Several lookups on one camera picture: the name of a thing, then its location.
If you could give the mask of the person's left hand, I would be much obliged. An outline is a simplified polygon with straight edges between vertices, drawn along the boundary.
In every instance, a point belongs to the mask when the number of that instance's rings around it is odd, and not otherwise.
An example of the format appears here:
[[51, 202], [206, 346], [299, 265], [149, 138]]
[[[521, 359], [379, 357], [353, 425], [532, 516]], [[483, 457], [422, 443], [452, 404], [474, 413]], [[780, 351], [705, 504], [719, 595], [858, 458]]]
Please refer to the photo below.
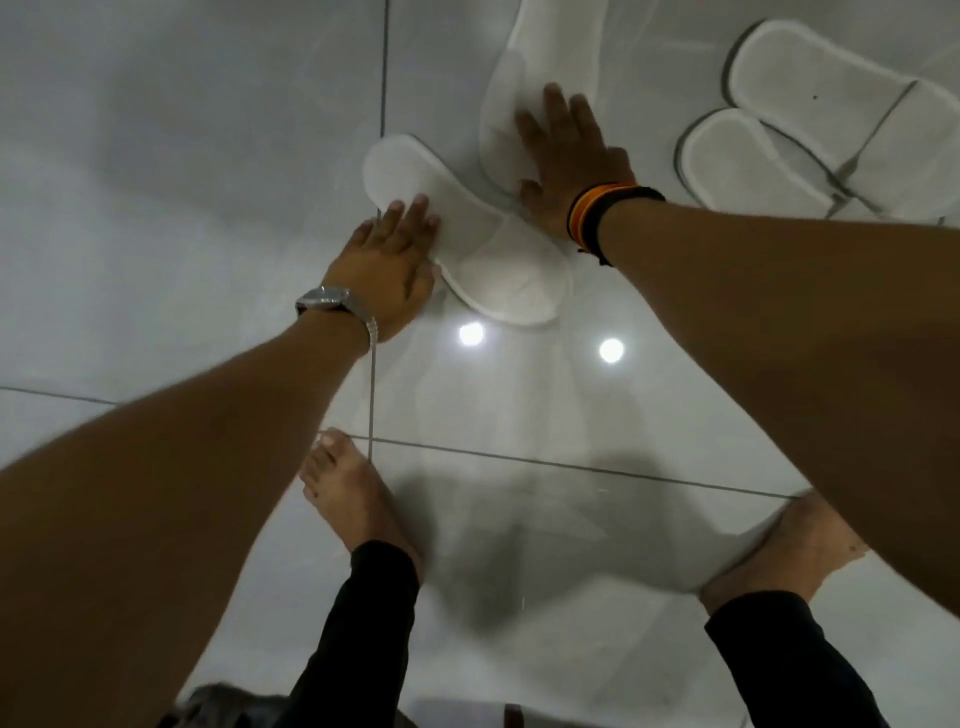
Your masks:
[[322, 286], [344, 287], [358, 295], [378, 321], [378, 343], [395, 338], [426, 307], [411, 305], [411, 284], [421, 262], [431, 261], [441, 222], [428, 207], [426, 230], [413, 244], [402, 244], [402, 218], [410, 205], [402, 200], [389, 203], [378, 218], [380, 248], [352, 253], [350, 238], [321, 279]]

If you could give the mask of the person's right hand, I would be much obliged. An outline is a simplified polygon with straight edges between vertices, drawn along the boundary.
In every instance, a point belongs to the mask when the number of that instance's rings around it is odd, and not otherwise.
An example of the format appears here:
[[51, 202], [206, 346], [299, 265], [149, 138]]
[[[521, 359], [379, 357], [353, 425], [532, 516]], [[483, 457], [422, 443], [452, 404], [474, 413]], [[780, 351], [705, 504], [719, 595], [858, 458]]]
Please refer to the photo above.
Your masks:
[[577, 122], [577, 140], [551, 140], [546, 124], [544, 91], [542, 120], [529, 110], [519, 110], [514, 123], [524, 152], [534, 164], [536, 179], [551, 202], [550, 228], [541, 228], [548, 237], [570, 239], [570, 210], [589, 189], [626, 186], [636, 183], [627, 152], [609, 146], [594, 110], [584, 94], [564, 97]]

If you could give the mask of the white slipper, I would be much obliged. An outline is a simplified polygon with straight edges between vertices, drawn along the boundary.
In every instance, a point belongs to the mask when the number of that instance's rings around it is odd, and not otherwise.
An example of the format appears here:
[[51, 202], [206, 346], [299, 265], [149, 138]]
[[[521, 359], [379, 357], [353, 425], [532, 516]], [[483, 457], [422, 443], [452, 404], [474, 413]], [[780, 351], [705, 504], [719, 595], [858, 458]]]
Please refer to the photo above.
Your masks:
[[507, 193], [538, 176], [515, 124], [524, 109], [546, 124], [544, 87], [550, 83], [594, 103], [609, 0], [521, 0], [506, 46], [481, 105], [479, 161]]
[[725, 87], [876, 213], [925, 222], [960, 212], [960, 97], [942, 85], [771, 19], [740, 39]]
[[820, 191], [780, 156], [755, 117], [737, 108], [702, 116], [678, 140], [675, 171], [687, 193], [716, 213], [877, 222], [862, 201]]
[[362, 167], [366, 194], [380, 212], [424, 195], [439, 218], [431, 261], [469, 308], [503, 324], [554, 321], [570, 292], [570, 263], [557, 245], [516, 213], [477, 197], [420, 140], [379, 139]]

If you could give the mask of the person's right forearm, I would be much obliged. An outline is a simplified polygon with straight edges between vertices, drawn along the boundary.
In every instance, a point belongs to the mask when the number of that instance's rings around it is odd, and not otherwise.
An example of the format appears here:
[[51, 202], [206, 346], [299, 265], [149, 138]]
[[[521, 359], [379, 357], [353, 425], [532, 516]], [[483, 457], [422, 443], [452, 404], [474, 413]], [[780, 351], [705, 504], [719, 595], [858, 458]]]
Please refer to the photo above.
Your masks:
[[593, 241], [856, 533], [960, 619], [960, 229], [630, 199]]

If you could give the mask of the person's left forearm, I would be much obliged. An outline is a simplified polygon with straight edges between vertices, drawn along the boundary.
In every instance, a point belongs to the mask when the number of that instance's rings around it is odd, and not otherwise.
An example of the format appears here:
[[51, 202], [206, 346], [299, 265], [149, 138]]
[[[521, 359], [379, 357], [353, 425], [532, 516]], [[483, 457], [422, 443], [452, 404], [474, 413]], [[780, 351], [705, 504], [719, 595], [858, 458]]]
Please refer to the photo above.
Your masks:
[[306, 312], [0, 470], [0, 728], [155, 728], [369, 346]]

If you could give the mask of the silver wristwatch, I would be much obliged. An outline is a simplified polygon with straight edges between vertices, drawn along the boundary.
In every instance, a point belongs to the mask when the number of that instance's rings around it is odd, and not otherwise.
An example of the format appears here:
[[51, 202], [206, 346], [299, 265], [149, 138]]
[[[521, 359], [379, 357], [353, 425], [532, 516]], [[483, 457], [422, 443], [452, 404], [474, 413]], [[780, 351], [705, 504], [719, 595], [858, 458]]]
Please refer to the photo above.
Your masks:
[[349, 288], [319, 286], [298, 299], [295, 308], [290, 335], [311, 358], [347, 368], [378, 345], [377, 319]]

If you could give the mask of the person's left foot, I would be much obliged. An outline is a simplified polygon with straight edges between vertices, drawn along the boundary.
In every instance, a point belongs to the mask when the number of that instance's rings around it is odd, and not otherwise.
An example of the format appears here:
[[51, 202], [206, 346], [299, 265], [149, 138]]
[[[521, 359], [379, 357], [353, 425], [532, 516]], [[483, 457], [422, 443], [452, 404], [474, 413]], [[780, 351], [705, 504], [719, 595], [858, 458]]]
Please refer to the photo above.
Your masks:
[[408, 536], [392, 493], [377, 468], [343, 431], [321, 431], [298, 471], [306, 500], [349, 552], [369, 542], [400, 549], [413, 562], [419, 585], [423, 558]]

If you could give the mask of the person's foot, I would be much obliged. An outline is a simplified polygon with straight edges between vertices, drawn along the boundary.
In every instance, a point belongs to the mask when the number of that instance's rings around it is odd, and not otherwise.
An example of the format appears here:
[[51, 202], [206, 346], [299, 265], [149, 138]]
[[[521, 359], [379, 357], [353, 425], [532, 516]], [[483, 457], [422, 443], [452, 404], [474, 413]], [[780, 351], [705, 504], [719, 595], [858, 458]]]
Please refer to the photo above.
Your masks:
[[808, 491], [783, 509], [754, 552], [702, 587], [699, 601], [710, 616], [752, 594], [786, 593], [810, 603], [832, 575], [870, 551], [821, 494]]
[[413, 562], [419, 585], [423, 558], [408, 536], [392, 493], [377, 468], [343, 431], [321, 431], [298, 471], [306, 500], [349, 552], [369, 542], [400, 549]]

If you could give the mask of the black trousers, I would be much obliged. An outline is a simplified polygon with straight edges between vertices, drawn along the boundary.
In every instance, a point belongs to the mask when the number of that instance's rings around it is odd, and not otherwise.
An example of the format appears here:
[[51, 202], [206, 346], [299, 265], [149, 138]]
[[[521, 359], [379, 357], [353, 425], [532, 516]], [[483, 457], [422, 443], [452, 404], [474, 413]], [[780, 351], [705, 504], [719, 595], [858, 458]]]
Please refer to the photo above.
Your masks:
[[[359, 546], [273, 728], [393, 728], [419, 590], [405, 552], [379, 540]], [[704, 630], [753, 728], [891, 728], [870, 687], [798, 594], [740, 595], [715, 610]]]

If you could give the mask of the person's right foot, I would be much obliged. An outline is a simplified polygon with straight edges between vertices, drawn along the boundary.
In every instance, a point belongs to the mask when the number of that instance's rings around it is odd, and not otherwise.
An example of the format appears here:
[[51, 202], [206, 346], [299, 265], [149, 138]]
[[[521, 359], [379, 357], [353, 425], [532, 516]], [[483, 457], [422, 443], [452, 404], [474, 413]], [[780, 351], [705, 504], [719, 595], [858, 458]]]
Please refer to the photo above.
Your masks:
[[754, 552], [702, 587], [699, 601], [710, 616], [752, 594], [786, 593], [810, 603], [832, 575], [870, 551], [821, 494], [808, 491], [783, 509]]

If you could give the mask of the grey cloth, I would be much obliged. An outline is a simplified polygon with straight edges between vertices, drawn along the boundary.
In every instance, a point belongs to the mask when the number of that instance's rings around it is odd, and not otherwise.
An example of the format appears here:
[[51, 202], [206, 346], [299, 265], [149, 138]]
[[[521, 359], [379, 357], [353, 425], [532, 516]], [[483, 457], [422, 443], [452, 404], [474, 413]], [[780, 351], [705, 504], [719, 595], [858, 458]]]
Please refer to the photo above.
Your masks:
[[200, 685], [157, 728], [276, 728], [289, 696], [258, 694], [229, 683]]

